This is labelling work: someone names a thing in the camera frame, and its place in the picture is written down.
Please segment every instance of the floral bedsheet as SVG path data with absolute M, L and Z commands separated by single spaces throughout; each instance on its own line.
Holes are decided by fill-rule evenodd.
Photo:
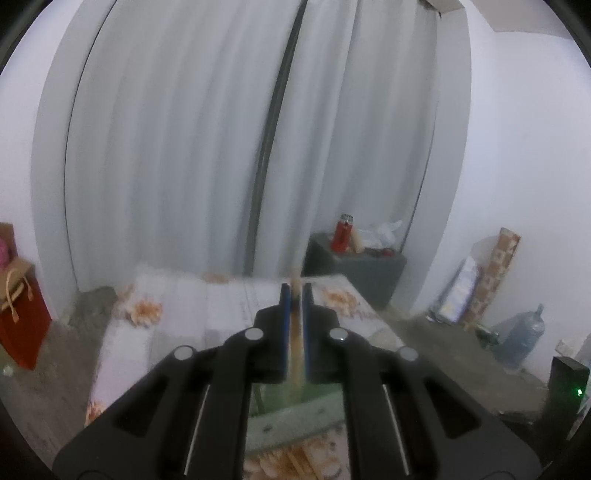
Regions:
M 333 308 L 344 328 L 382 348 L 403 343 L 341 275 L 304 279 L 314 301 Z M 86 425 L 179 345 L 197 350 L 221 345 L 276 305 L 282 281 L 184 274 L 138 267 L 119 294 L 99 354 Z M 245 478 L 349 478 L 346 432 L 334 427 L 296 445 L 246 458 Z

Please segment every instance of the concrete floor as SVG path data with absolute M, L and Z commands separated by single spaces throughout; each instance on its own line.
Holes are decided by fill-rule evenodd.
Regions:
M 35 370 L 10 363 L 14 375 L 0 374 L 0 400 L 47 466 L 84 427 L 96 360 L 115 299 L 111 288 L 81 295 L 69 325 L 51 323 Z
M 473 333 L 425 317 L 401 320 L 391 309 L 381 314 L 404 343 L 428 357 L 487 410 L 541 409 L 547 393 L 545 385 L 524 371 L 507 374 L 492 353 L 482 349 Z
M 48 466 L 83 428 L 95 363 L 115 298 L 109 288 L 82 295 L 68 326 L 51 324 L 34 371 L 15 367 L 12 377 L 0 375 L 0 400 Z M 490 352 L 461 328 L 424 318 L 400 320 L 392 310 L 382 316 L 407 345 L 427 355 L 490 411 L 540 408 L 545 397 L 542 383 L 527 375 L 506 374 Z

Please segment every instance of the metal screw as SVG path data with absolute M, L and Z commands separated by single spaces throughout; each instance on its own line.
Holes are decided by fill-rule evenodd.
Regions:
M 349 333 L 344 328 L 333 328 L 329 332 L 330 338 L 332 338 L 333 340 L 338 340 L 339 342 L 345 340 L 348 334 Z
M 264 334 L 260 328 L 249 328 L 244 332 L 244 336 L 249 340 L 260 340 Z
M 193 349 L 187 345 L 178 347 L 174 351 L 174 357 L 177 360 L 187 360 L 193 356 Z

